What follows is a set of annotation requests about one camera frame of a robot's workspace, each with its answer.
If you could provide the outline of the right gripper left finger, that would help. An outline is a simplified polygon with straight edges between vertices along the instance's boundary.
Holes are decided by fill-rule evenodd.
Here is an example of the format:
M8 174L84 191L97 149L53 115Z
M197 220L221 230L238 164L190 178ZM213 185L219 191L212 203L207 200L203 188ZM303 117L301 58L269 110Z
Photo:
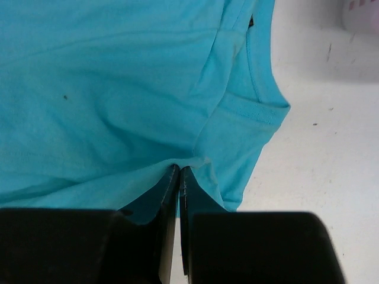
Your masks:
M179 168L119 210L4 208L2 283L169 283Z

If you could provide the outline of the white plastic basket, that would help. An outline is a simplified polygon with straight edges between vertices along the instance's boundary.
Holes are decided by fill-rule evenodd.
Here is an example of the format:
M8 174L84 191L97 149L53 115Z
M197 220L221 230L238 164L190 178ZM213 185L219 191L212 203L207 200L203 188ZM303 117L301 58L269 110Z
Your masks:
M378 34L378 0L345 0L343 27L357 34Z

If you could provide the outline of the teal t shirt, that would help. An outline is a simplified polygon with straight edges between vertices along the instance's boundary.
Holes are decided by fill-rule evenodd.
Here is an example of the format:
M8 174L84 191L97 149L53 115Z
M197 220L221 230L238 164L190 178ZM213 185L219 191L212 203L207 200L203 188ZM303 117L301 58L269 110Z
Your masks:
M287 115L274 1L2 1L1 207L120 209L169 166L236 210Z

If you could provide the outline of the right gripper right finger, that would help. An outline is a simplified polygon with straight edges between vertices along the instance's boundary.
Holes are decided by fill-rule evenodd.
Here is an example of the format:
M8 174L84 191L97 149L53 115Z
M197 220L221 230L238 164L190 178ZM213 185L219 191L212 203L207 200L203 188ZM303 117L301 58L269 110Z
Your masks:
M344 283L311 212L229 212L180 172L181 250L189 283Z

